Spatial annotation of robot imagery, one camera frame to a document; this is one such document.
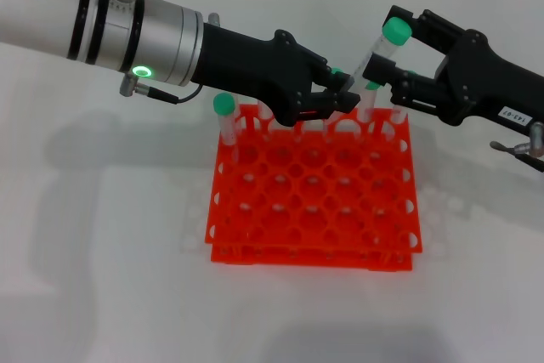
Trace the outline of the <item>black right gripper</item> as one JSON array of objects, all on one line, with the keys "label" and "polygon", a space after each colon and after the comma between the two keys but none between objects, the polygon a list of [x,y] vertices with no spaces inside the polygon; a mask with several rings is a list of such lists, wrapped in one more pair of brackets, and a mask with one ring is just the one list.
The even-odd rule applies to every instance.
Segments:
[{"label": "black right gripper", "polygon": [[495,53],[487,37],[465,30],[425,9],[418,17],[393,5],[383,22],[397,18],[411,29],[411,37],[446,55],[435,79],[405,71],[373,54],[364,78],[391,87],[394,105],[424,113],[459,126],[479,116],[505,128],[527,128],[543,121],[543,76],[515,65]]}]

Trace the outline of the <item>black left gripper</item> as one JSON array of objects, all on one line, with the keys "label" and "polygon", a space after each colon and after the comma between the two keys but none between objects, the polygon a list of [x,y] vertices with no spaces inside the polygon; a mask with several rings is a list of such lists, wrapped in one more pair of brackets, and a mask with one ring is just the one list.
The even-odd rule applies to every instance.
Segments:
[{"label": "black left gripper", "polygon": [[191,81],[254,98],[287,127],[348,114],[360,102],[358,94],[344,91],[353,85],[352,76],[331,68],[283,30],[259,40],[205,24]]}]

